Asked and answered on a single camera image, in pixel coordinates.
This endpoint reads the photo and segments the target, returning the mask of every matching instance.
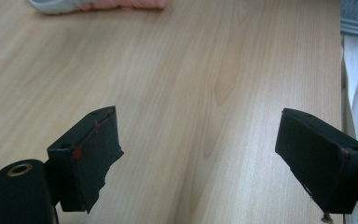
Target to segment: pink object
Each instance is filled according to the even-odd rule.
[[[61,14],[74,11],[93,9],[123,9],[147,8],[163,9],[169,0],[29,0],[38,11],[46,14]]]

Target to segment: wooden table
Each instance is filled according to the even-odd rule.
[[[321,223],[274,147],[284,107],[340,128],[339,49],[338,0],[62,16],[0,1],[0,169],[46,161],[116,105],[125,155],[90,214],[59,211],[62,224]]]

